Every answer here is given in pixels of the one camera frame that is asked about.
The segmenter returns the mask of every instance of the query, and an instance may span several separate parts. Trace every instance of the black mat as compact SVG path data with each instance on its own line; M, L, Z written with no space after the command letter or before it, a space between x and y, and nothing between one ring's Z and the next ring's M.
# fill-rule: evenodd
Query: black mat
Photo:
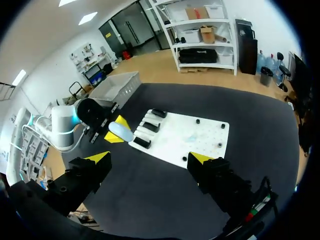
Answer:
M278 193L283 209L294 192L299 140L294 113L289 105L259 94L223 87L143 84L122 109L135 130L152 108L172 113L228 122L225 158L256 191L264 176ZM75 157L111 151L112 170L84 204L105 232L140 238L176 237L207 240L221 233L229 219L216 203L203 195L186 169L158 160L130 147L98 138L63 154L67 164ZM271 212L265 219L274 219Z

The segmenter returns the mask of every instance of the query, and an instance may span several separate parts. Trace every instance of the metal rack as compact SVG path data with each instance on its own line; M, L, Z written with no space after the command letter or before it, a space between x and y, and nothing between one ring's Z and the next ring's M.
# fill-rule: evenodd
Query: metal rack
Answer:
M48 147L49 144L37 133L27 127L23 129L20 172L24 172L29 180L37 180Z
M224 0L149 0L157 18L160 21L160 24L162 26L162 29L164 31L164 34L167 38L167 41L169 43L177 70L180 72L181 68L184 67L204 67L204 68L220 68L220 69L230 69L233 70L233 74L237 75L237 65L238 65L238 50L237 50L237 42L236 42L236 32L235 32L235 25L234 23L228 18L228 11L226 9L226 6L224 4ZM193 7L193 5L196 5L198 7L204 6L205 4L217 4L219 3L223 11L225 13L225 18L205 18L205 19L194 19L194 20L182 20L177 21L175 20L176 16L172 12L170 12L168 9L175 4L178 4L178 7L175 9L178 11L184 11L187 7ZM169 24L165 24L163 21L162 16L165 16L169 20ZM197 26L200 27L201 24L219 24L219 26L224 29L227 29L227 32L229 34L229 41L228 42L220 42L215 41L215 43L208 44L204 42L199 43L172 43L168 30L172 29L175 34L175 38L177 38L178 33L181 31L181 28L186 26ZM233 64L231 65L225 65L217 63L180 63L179 62L179 50L182 48L230 48L233 51Z

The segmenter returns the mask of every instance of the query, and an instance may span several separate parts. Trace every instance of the white box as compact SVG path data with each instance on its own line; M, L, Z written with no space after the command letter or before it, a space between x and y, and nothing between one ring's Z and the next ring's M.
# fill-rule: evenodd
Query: white box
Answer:
M189 20L186 12L186 6L183 4L183 2L176 2L175 4L166 5L164 6L164 9L171 22L178 23Z
M184 37L187 44L201 42L201 33L199 28L184 30L180 32L179 37L180 39Z
M211 19L224 19L224 8L221 5L205 5L206 11Z
M218 55L218 63L229 66L234 64L234 52L231 47L217 48L216 53Z

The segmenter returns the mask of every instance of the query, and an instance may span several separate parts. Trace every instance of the white pegboard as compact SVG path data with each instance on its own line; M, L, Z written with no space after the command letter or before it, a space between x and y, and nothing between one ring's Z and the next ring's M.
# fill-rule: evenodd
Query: white pegboard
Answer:
M166 118L161 118L151 111L146 113L134 132L135 137L151 141L151 147L146 149L133 141L129 142L131 147L185 169L187 161L182 158L188 157L189 152L212 158L225 157L229 123L171 112L167 113ZM159 132L142 127L144 122L156 126L160 123Z

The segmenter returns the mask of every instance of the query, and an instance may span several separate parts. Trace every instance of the black trash bin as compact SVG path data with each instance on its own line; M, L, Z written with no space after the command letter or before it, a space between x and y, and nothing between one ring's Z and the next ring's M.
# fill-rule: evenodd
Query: black trash bin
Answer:
M261 68L260 83L269 87L273 76L274 76L274 73L266 66L263 66Z

